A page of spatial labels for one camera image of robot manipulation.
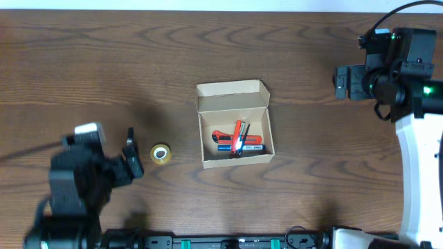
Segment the black marker pen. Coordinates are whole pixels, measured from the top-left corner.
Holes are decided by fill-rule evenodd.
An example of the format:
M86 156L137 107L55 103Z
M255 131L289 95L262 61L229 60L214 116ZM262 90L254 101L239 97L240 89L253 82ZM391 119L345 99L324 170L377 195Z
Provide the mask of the black marker pen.
M127 130L127 144L128 145L130 145L130 144L132 144L134 142L134 128L133 127L130 127L128 130Z

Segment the yellow clear tape roll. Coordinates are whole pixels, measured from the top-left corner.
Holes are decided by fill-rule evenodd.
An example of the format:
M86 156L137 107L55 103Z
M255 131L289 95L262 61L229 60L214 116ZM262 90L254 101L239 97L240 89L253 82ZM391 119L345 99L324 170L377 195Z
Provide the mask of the yellow clear tape roll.
M151 149L150 156L156 164L164 165L171 160L172 152L167 144L157 144Z

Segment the red utility knife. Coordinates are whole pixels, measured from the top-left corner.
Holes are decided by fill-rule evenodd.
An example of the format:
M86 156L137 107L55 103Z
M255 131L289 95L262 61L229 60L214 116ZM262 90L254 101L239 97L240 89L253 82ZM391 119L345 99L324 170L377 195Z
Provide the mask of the red utility knife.
M218 130L212 132L212 139L217 144L231 144L233 141L233 134L222 133ZM257 145L262 143L261 136L248 135L246 137L246 145Z

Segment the blue marker pen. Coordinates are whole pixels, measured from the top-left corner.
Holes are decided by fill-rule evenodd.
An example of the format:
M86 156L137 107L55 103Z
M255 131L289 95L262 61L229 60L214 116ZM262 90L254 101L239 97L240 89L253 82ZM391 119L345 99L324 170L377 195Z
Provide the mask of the blue marker pen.
M242 147L239 147L235 151L264 151L266 149L266 146L263 144L258 145L243 145ZM218 145L217 146L218 151L231 151L232 145Z

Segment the red and white pliers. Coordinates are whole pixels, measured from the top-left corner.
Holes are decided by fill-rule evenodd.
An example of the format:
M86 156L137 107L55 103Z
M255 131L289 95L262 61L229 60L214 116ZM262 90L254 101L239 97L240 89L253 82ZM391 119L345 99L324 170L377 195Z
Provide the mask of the red and white pliers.
M241 156L246 137L244 132L248 131L248 129L249 126L246 126L245 122L241 120L237 121L230 149L231 158L238 158Z

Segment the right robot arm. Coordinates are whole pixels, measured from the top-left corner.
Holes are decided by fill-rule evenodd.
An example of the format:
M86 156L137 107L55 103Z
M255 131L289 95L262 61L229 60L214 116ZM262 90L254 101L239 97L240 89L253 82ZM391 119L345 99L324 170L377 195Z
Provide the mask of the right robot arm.
M361 65L338 66L337 99L375 100L374 112L395 125L403 169L399 237L384 239L340 228L333 248L442 247L442 81L434 80L436 32L372 29L359 37Z

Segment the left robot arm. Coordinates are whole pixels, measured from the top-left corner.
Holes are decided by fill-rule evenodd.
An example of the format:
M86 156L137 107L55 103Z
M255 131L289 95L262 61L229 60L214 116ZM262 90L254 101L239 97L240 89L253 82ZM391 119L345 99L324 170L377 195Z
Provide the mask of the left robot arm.
M36 211L24 248L95 248L101 237L100 213L112 189L144 174L137 146L106 157L100 146L72 145L51 158L50 196Z

